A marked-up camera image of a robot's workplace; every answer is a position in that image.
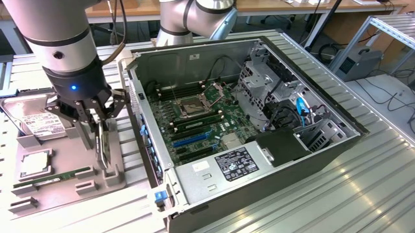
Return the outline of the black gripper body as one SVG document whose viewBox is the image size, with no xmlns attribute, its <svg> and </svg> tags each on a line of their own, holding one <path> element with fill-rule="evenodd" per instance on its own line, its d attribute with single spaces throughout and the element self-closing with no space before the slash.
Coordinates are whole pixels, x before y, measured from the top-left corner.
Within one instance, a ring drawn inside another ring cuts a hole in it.
<svg viewBox="0 0 415 233">
<path fill-rule="evenodd" d="M 73 72 L 57 72 L 43 68 L 55 91 L 66 100 L 91 100 L 98 98 L 106 102 L 111 96 L 101 59 L 97 57 L 90 65 Z"/>
</svg>

